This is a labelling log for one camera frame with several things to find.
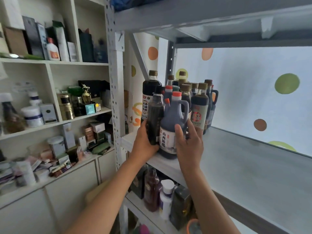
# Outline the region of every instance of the blue fabric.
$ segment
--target blue fabric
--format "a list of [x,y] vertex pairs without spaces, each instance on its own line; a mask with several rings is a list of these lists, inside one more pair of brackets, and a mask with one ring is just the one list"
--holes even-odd
[[118,12],[157,1],[160,0],[110,0],[110,5],[114,7],[116,12]]

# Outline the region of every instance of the forearm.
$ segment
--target forearm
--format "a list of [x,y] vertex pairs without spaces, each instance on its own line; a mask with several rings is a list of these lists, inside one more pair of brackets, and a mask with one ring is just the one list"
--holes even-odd
[[203,233],[240,233],[200,169],[183,172]]
[[124,196],[141,167],[131,157],[124,162],[111,182],[83,211],[67,234],[109,233]]

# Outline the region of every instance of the teal box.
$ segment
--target teal box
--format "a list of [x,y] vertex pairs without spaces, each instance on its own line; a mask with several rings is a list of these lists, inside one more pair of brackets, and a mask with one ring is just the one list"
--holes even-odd
[[95,109],[94,104],[85,105],[85,111],[87,112],[87,115],[96,113],[96,109]]

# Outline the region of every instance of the white cabinet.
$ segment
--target white cabinet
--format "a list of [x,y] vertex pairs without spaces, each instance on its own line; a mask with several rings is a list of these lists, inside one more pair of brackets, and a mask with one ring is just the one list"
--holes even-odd
[[42,189],[0,210],[0,233],[3,234],[57,234]]
[[116,152],[110,151],[99,157],[99,171],[101,182],[111,178],[116,172]]
[[45,186],[62,233],[77,219],[85,208],[85,195],[97,185],[96,165],[92,161]]

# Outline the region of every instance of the green polka dot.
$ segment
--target green polka dot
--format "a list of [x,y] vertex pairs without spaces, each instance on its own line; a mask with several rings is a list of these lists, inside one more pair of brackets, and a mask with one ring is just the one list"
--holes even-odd
[[131,65],[131,76],[134,77],[136,74],[136,68],[135,66]]
[[180,71],[185,71],[186,72],[186,76],[183,76],[183,78],[187,79],[188,78],[188,71],[185,70],[184,68],[180,68],[179,70],[177,70],[177,72],[176,72],[176,79],[180,78],[180,76],[179,76]]
[[275,90],[280,94],[291,94],[299,87],[300,80],[292,73],[282,74],[275,81]]
[[289,144],[286,144],[284,142],[281,142],[281,141],[270,141],[269,144],[272,144],[272,145],[275,145],[275,146],[278,146],[278,147],[282,147],[282,148],[289,149],[291,151],[297,152],[297,150],[295,150],[294,147],[292,147]]

